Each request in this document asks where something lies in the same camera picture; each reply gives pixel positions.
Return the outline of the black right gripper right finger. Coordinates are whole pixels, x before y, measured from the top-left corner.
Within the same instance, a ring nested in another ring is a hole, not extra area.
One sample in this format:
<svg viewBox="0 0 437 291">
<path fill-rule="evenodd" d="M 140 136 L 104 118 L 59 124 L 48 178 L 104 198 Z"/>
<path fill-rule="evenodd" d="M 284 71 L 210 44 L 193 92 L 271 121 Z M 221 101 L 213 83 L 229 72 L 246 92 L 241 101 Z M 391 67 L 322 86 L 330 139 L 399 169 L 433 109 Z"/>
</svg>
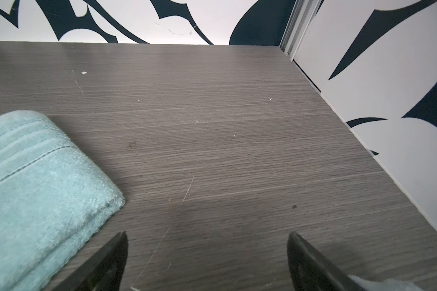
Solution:
<svg viewBox="0 0 437 291">
<path fill-rule="evenodd" d="M 295 231 L 289 234 L 286 252 L 297 291 L 364 290 Z"/>
</svg>

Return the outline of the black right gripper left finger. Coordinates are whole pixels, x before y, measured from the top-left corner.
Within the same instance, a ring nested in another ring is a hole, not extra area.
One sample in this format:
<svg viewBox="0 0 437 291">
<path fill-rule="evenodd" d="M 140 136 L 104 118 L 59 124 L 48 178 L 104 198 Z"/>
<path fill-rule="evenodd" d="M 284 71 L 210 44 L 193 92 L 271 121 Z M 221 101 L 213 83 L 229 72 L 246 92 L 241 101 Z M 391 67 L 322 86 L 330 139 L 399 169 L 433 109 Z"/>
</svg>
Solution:
<svg viewBox="0 0 437 291">
<path fill-rule="evenodd" d="M 128 247 L 126 232 L 116 234 L 54 289 L 56 291 L 118 291 L 125 272 Z"/>
</svg>

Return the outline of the light teal towel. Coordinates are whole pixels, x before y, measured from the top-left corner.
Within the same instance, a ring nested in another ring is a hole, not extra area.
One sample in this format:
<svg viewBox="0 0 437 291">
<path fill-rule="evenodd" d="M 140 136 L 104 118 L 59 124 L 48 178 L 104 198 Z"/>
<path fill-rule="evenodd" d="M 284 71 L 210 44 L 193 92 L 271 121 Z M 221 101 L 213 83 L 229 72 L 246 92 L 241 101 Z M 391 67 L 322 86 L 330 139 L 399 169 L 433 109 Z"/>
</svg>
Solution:
<svg viewBox="0 0 437 291">
<path fill-rule="evenodd" d="M 46 115 L 0 116 L 0 291 L 38 291 L 125 203 Z"/>
</svg>

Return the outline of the grey folded towel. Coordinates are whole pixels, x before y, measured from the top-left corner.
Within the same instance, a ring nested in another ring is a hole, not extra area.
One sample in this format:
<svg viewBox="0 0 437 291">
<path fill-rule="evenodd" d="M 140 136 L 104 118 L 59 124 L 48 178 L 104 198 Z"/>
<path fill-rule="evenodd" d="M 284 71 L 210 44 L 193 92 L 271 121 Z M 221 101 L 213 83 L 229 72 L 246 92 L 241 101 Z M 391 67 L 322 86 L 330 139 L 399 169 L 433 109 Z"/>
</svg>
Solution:
<svg viewBox="0 0 437 291">
<path fill-rule="evenodd" d="M 423 291 L 422 288 L 408 281 L 387 279 L 377 282 L 364 280 L 354 275 L 348 277 L 367 291 Z"/>
</svg>

